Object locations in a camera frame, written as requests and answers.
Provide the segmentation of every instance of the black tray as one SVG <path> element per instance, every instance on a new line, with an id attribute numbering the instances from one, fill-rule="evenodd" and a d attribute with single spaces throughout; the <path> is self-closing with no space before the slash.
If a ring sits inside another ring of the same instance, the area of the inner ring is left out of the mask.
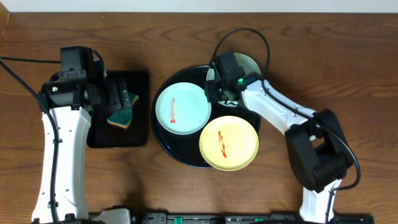
<path id="1" fill-rule="evenodd" d="M 145 71 L 107 71 L 108 78 L 123 79 L 129 92 L 139 99 L 132 107 L 132 121 L 127 129 L 110 125 L 100 110 L 93 110 L 87 145 L 91 148 L 133 147 L 147 142 L 149 128 L 149 74 Z"/>
<path id="2" fill-rule="evenodd" d="M 188 68 L 170 77 L 156 93 L 150 115 L 152 131 L 154 132 L 155 138 L 163 150 L 175 160 L 188 166 L 198 168 L 211 167 L 206 160 L 204 160 L 199 149 L 200 134 L 205 126 L 199 131 L 187 135 L 173 134 L 168 132 L 162 127 L 156 118 L 155 105 L 162 91 L 175 83 L 189 82 L 205 89 L 206 74 L 208 69 L 209 67 L 207 66 Z M 207 123 L 221 116 L 228 115 L 245 119 L 254 127 L 257 133 L 259 132 L 261 117 L 256 113 L 243 109 L 240 106 L 228 107 L 219 103 L 211 104 L 211 114 Z"/>

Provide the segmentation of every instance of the yellow plate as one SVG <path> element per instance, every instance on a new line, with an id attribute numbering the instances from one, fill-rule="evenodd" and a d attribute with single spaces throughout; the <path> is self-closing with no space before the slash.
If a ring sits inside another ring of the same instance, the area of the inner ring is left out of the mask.
<path id="1" fill-rule="evenodd" d="M 223 116 L 206 125 L 199 139 L 200 152 L 214 168 L 232 171 L 247 166 L 256 156 L 256 130 L 242 118 Z"/>

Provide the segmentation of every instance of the black round tray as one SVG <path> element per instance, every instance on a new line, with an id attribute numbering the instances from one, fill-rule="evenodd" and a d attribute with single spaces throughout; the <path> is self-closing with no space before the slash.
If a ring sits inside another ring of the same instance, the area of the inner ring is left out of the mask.
<path id="1" fill-rule="evenodd" d="M 150 115 L 152 131 L 154 132 L 157 142 L 160 144 L 160 146 L 162 146 L 164 151 L 166 151 L 175 160 L 188 166 L 198 168 L 211 167 L 206 160 L 204 160 L 199 149 L 200 134 L 205 126 L 192 134 L 173 134 L 164 129 L 158 122 L 156 118 L 155 106 L 156 101 L 163 90 L 175 83 L 189 82 L 205 89 L 206 74 L 208 69 L 209 67 L 207 66 L 188 68 L 170 77 L 156 93 Z M 228 107 L 219 103 L 212 103 L 211 114 L 207 123 L 221 116 L 237 116 L 243 118 L 254 127 L 257 133 L 259 132 L 261 117 L 256 113 L 243 109 L 241 106 Z"/>

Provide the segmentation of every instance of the green connector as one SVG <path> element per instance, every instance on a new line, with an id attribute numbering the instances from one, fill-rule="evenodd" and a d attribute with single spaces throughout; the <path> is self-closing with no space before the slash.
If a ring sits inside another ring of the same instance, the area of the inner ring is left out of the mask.
<path id="1" fill-rule="evenodd" d="M 182 217 L 175 217 L 174 224 L 182 224 Z"/>

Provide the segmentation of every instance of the white plate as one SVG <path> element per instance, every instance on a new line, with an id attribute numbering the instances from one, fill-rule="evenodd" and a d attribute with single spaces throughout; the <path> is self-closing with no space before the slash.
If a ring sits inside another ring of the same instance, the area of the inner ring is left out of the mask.
<path id="1" fill-rule="evenodd" d="M 250 74 L 252 72 L 257 72 L 258 74 L 261 74 L 260 67 L 253 58 L 240 53 L 234 53 L 234 55 L 236 60 L 238 61 L 238 64 L 243 67 L 243 70 L 244 72 L 246 72 L 246 74 Z M 214 80 L 214 69 L 212 68 L 209 68 L 209 70 L 207 71 L 206 81 L 208 80 Z M 235 105 L 238 105 L 238 102 L 236 101 L 227 101 L 226 104 L 225 101 L 220 101 L 218 103 L 230 107 L 235 107 Z"/>
<path id="2" fill-rule="evenodd" d="M 155 106 L 158 122 L 174 134 L 191 134 L 207 123 L 211 104 L 205 91 L 192 83 L 176 83 L 159 95 Z"/>

